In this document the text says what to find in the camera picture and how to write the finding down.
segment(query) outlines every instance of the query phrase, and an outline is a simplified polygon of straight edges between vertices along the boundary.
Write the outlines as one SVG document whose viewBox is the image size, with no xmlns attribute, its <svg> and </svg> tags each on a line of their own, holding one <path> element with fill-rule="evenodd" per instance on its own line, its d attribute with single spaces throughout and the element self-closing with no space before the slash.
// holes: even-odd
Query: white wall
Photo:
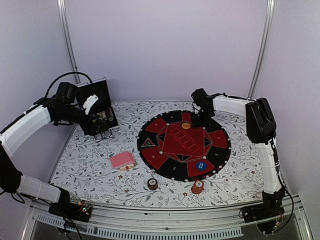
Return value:
<svg viewBox="0 0 320 240">
<path fill-rule="evenodd" d="M 320 239 L 320 2 L 279 0 L 255 97 L 277 122 L 281 169 Z"/>
<path fill-rule="evenodd" d="M 70 71 L 70 65 L 57 1 L 2 1 L 0 22 L 0 129 L 3 129 L 43 97 L 52 80 Z M 48 181 L 69 132 L 68 127 L 43 127 L 13 156 L 17 169 Z M 0 239 L 18 239 L 27 208 L 27 204 L 13 201 L 9 194 L 0 196 Z"/>
<path fill-rule="evenodd" d="M 248 94 L 267 1 L 68 0 L 80 71 L 107 76 L 113 100 Z"/>
</svg>

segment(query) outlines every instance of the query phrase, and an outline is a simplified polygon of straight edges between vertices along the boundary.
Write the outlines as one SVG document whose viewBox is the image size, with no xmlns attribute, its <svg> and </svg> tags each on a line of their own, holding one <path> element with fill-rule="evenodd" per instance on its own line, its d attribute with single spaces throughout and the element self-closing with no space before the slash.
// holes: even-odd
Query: leaf pattern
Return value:
<svg viewBox="0 0 320 240">
<path fill-rule="evenodd" d="M 261 200 L 263 176 L 259 156 L 246 136 L 244 117 L 215 112 L 213 117 L 226 130 L 231 155 L 217 174 L 204 180 L 204 190 L 192 194 L 192 182 L 164 178 L 148 168 L 139 156 L 137 137 L 152 117 L 173 110 L 191 110 L 191 102 L 114 102 L 120 131 L 114 138 L 95 142 L 76 127 L 50 181 L 70 192 L 75 200 L 123 206 L 187 208 L 232 205 Z M 128 151 L 136 166 L 127 171 L 112 168 L 110 157 Z M 156 178 L 157 190 L 147 181 Z"/>
</svg>

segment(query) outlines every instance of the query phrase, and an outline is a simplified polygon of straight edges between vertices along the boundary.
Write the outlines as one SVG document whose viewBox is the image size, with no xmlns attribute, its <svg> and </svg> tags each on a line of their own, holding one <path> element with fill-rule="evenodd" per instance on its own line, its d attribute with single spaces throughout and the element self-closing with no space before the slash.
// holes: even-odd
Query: round game mat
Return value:
<svg viewBox="0 0 320 240">
<path fill-rule="evenodd" d="M 159 175 L 177 181 L 208 178 L 227 163 L 231 143 L 215 120 L 192 127 L 190 111 L 169 111 L 141 128 L 137 148 L 145 164 Z"/>
</svg>

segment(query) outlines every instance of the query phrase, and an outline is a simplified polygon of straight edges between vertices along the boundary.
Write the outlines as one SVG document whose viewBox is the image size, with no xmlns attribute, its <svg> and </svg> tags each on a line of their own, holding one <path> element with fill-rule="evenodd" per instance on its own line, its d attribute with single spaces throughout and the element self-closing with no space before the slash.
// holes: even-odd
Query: vent grille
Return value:
<svg viewBox="0 0 320 240">
<path fill-rule="evenodd" d="M 50 216 L 43 213 L 37 214 L 37 221 L 57 228 L 63 228 L 65 223 L 64 220 L 56 216 Z M 70 227 L 67 227 L 67 229 L 75 231 L 75 229 Z M 112 240 L 222 240 L 243 236 L 240 227 L 189 233 L 145 233 L 111 230 L 105 227 L 90 226 L 78 223 L 78 229 L 83 234 Z"/>
</svg>

